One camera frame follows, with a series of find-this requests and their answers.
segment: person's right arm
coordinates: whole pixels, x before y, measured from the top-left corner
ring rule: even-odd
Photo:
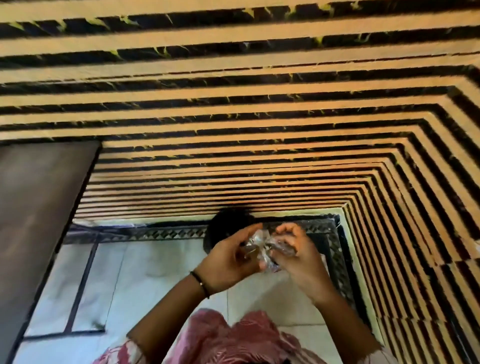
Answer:
[[[337,293],[320,253],[305,231],[289,222],[280,225],[276,232],[296,249],[297,255],[287,257],[272,250],[272,258],[290,273],[294,282],[320,311],[343,363],[356,364],[381,349],[368,327]]]

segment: forearm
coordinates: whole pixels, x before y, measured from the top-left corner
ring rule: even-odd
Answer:
[[[204,298],[201,286],[188,275],[127,336],[140,347],[148,362],[161,363],[183,324]]]
[[[368,327],[333,287],[314,304],[324,317],[344,364],[356,364],[381,348]]]

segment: hand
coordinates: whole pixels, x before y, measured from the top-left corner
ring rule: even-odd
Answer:
[[[261,228],[261,223],[250,225],[218,242],[195,269],[210,294],[227,290],[242,279],[260,271],[256,254],[251,254],[246,259],[240,244]]]
[[[297,224],[287,222],[277,227],[276,233],[277,238],[293,246],[297,254],[286,256],[279,250],[273,249],[271,257],[290,273],[293,281],[313,303],[319,303],[331,293],[335,293],[322,256],[305,231]]]

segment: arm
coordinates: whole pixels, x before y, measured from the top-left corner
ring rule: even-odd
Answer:
[[[297,224],[285,223],[276,232],[296,249],[297,255],[287,257],[279,251],[272,251],[272,258],[290,273],[320,311],[343,363],[356,364],[381,349],[368,327],[336,292],[320,253],[305,231]]]
[[[195,269],[210,295],[222,292],[260,270],[258,260],[244,260],[239,246],[261,224],[248,226],[219,242]],[[161,363],[183,324],[205,298],[192,276],[182,279],[154,308],[135,325],[128,337],[142,350],[150,363]]]

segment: crumpled plastic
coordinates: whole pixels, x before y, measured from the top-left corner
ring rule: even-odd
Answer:
[[[266,263],[264,272],[278,272],[281,267],[270,257],[269,251],[277,249],[286,256],[295,256],[295,248],[281,241],[278,236],[270,235],[268,230],[257,230],[245,244],[245,255],[257,252],[259,261]]]

